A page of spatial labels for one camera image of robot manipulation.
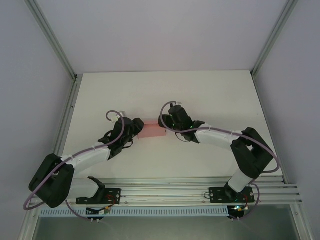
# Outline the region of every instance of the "white table surface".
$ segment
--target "white table surface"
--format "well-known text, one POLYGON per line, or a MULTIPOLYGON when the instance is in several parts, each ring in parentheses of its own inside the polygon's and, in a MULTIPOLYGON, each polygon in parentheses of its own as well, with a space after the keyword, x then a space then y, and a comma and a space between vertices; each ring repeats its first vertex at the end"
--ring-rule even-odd
MULTIPOLYGON (((86 149, 112 130, 114 124, 106 120, 107 111, 125 111, 131 119, 158 119, 168 101, 182 102, 192 120, 213 127, 241 131, 255 128, 274 150, 248 70, 120 72, 83 75, 63 154, 86 149)), ((78 177, 230 177, 238 169, 231 151, 213 145, 184 143, 172 132, 133 141, 131 148, 78 177)), ((275 167, 272 160, 266 170, 275 167)), ((265 175, 282 176, 282 172, 265 175)))

